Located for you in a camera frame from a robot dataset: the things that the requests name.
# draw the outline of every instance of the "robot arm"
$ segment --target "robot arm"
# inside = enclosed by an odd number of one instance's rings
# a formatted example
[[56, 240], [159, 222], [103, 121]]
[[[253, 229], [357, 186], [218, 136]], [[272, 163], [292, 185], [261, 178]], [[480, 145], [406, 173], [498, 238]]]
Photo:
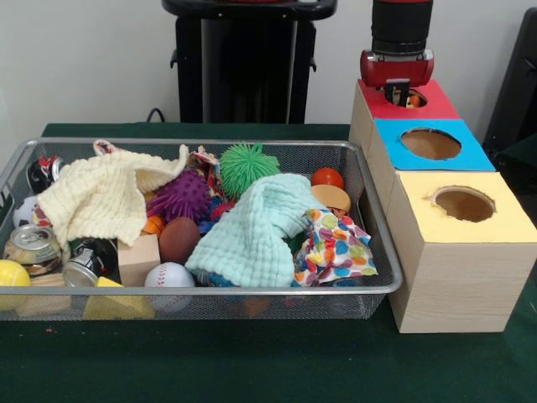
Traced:
[[386, 98], [406, 105], [411, 86], [423, 86], [434, 69], [426, 49], [433, 0], [373, 0], [373, 43], [360, 59], [367, 86], [383, 88]]

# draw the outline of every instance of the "light blue washcloth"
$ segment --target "light blue washcloth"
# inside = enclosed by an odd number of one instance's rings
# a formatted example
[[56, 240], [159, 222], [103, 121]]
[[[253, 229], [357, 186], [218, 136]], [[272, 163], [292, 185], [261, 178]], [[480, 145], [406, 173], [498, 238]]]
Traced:
[[261, 178], [198, 243], [186, 268], [217, 273], [242, 287], [289, 287], [295, 264], [282, 238], [305, 230], [310, 208], [324, 207], [304, 176]]

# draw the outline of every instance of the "purple spiky ball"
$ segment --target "purple spiky ball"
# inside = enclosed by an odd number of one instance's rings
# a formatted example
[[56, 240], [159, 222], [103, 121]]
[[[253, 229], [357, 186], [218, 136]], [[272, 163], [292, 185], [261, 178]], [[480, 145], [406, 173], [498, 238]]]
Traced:
[[184, 170], [177, 178], [162, 186], [148, 203], [148, 217], [160, 215], [167, 222], [188, 217], [195, 223], [209, 211], [209, 185], [195, 170]]

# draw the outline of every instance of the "brown ball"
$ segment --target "brown ball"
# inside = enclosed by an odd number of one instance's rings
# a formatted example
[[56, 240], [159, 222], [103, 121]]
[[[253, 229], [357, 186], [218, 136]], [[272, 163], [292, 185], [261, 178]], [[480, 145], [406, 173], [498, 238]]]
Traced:
[[170, 222], [160, 235], [159, 249], [162, 263], [174, 262], [184, 265], [200, 242], [196, 223], [187, 217]]

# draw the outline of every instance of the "red box top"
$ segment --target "red box top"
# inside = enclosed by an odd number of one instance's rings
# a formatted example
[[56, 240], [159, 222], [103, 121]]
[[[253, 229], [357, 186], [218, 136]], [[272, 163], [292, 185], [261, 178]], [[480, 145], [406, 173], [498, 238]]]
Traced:
[[426, 86], [413, 88], [427, 100], [425, 106], [416, 108], [393, 105], [384, 97], [384, 91], [368, 87], [362, 80], [358, 80], [358, 84], [375, 119], [460, 119], [436, 80], [429, 81]]

